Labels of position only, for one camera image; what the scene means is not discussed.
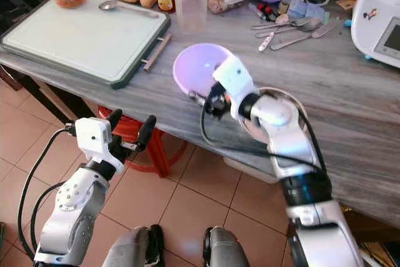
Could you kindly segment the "purple plastic plate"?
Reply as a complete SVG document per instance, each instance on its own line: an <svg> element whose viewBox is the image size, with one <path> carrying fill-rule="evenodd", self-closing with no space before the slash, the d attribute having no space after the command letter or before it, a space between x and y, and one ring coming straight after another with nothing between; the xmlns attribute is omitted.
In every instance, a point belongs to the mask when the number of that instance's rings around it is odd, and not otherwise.
<svg viewBox="0 0 400 267"><path fill-rule="evenodd" d="M216 83L213 72L232 52L221 45L199 43L182 50L172 64L172 78L185 94L207 96Z"/></svg>

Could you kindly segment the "red plastic stool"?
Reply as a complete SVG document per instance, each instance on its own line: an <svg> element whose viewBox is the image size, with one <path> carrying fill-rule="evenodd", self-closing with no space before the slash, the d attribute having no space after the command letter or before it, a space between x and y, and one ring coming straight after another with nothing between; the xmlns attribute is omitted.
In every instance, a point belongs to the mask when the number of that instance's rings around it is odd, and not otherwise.
<svg viewBox="0 0 400 267"><path fill-rule="evenodd" d="M123 116L113 133L122 136L125 142L135 142L138 130L143 126L142 121ZM156 173L160 178L168 178L174 171L174 165L182 159L183 154L188 149L188 142L183 141L172 156L168 155L166 142L163 141L167 134L160 129L153 129L151 139L144 151L149 158L149 165L134 162L134 155L124 161L126 170L131 169L143 173Z"/></svg>

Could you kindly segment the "clear glass plate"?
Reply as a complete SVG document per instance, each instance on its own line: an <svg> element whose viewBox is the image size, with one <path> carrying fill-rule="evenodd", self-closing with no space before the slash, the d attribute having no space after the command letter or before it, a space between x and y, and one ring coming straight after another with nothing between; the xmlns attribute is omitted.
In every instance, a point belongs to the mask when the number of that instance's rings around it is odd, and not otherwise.
<svg viewBox="0 0 400 267"><path fill-rule="evenodd" d="M272 96L272 98L277 99L287 99L288 101L294 103L299 109L302 111L303 114L308 115L306 112L306 108L304 107L303 103L298 101L293 95L289 94L285 90L277 89L274 87L260 87L258 88L261 94ZM252 137L252 139L256 139L263 144L268 144L268 134L259 125L255 124L254 122L250 121L249 119L240 119L238 124L241 125L245 131Z"/></svg>

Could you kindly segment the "white tray with green rim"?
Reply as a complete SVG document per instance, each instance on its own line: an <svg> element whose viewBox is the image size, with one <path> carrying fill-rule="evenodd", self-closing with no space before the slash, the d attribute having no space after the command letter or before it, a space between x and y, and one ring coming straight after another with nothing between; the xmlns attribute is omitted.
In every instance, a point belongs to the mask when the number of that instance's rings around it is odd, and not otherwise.
<svg viewBox="0 0 400 267"><path fill-rule="evenodd" d="M76 9L44 1L3 33L0 47L49 67L109 85L128 86L152 65L168 38L171 18L163 12L108 0L86 0Z"/></svg>

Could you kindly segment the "steel fork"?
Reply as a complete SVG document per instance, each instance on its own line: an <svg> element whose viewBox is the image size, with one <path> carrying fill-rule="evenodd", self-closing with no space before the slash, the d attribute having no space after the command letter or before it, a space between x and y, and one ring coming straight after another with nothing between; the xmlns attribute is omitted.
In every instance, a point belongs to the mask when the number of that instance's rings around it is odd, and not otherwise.
<svg viewBox="0 0 400 267"><path fill-rule="evenodd" d="M301 41L305 41L305 39L318 39L322 38L326 35L326 33L331 32L332 29L336 26L337 22L331 21L322 27L312 31L311 34L300 36L299 38L290 39L289 41L284 41L278 44L272 44L269 48L273 51L277 51L278 49L283 49L286 46L292 45L294 43L298 43Z"/></svg>

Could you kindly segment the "grey left robot leg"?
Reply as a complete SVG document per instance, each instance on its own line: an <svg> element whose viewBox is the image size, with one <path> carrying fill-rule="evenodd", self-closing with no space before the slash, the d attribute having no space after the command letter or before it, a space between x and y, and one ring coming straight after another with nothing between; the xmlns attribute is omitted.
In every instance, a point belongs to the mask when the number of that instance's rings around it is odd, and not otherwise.
<svg viewBox="0 0 400 267"><path fill-rule="evenodd" d="M102 267L165 267L164 236L159 224L123 234L109 249Z"/></svg>

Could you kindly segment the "grey robot leg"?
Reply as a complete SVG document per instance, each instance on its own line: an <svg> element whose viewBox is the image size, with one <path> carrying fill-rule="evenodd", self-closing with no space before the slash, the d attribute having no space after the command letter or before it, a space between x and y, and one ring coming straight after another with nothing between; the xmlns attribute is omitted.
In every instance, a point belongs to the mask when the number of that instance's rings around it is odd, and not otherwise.
<svg viewBox="0 0 400 267"><path fill-rule="evenodd" d="M204 267L251 267L234 233L220 226L205 230L202 256Z"/></svg>
<svg viewBox="0 0 400 267"><path fill-rule="evenodd" d="M164 236L159 224L123 234L109 249L102 267L165 267Z"/></svg>

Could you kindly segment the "steel spoon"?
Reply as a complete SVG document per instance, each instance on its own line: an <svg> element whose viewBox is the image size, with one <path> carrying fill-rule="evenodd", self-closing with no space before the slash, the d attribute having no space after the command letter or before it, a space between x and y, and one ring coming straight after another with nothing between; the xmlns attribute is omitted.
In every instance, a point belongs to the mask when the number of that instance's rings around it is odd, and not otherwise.
<svg viewBox="0 0 400 267"><path fill-rule="evenodd" d="M322 21L320 21L320 19L318 18L301 18L301 19L293 19L292 21L284 23L253 25L251 26L251 29L252 30L275 29L274 30L275 33L279 31L288 31L292 29L298 29L301 31L311 31L316 29L320 24L322 24Z"/></svg>
<svg viewBox="0 0 400 267"><path fill-rule="evenodd" d="M120 4L120 2L115 1L115 0L108 0L102 2L100 5L98 5L100 9L103 11L112 11L112 10L128 10L131 11L132 13L136 13L142 16L145 16L146 18L158 18L159 14L149 11L147 9L135 9L126 5Z"/></svg>

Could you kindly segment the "blue packet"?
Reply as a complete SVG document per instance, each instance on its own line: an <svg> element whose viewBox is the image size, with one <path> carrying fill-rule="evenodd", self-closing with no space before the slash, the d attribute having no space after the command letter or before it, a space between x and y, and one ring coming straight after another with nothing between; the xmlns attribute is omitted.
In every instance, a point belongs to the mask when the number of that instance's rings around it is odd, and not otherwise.
<svg viewBox="0 0 400 267"><path fill-rule="evenodd" d="M317 4L309 4L303 0L291 0L287 15L290 19L316 18L320 21L328 21L328 13Z"/></svg>

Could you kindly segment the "grey right robot leg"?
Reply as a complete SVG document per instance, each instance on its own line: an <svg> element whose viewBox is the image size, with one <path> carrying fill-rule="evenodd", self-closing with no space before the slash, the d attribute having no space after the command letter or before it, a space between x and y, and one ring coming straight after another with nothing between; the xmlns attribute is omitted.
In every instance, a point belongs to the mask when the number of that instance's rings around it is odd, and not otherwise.
<svg viewBox="0 0 400 267"><path fill-rule="evenodd" d="M204 267L251 267L234 233L220 226L205 230L202 256Z"/></svg>

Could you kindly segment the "white kitchen appliance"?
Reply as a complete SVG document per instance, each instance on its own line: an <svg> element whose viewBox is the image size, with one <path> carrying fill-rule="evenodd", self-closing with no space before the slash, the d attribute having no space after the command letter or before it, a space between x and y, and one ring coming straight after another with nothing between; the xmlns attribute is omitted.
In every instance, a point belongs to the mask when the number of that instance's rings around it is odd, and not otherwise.
<svg viewBox="0 0 400 267"><path fill-rule="evenodd" d="M400 69L400 0L357 0L351 37L363 55Z"/></svg>

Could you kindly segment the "white-handled utensil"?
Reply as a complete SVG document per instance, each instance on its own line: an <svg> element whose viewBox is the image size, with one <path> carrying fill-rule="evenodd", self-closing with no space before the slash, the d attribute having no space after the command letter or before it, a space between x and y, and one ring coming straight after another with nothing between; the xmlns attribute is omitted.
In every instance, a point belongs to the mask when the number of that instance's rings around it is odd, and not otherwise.
<svg viewBox="0 0 400 267"><path fill-rule="evenodd" d="M256 35L257 38L262 38L262 42L258 46L258 52L263 52L269 46L269 44L271 43L272 38L274 38L275 34L276 33L274 31L268 31L265 33L258 33Z"/></svg>

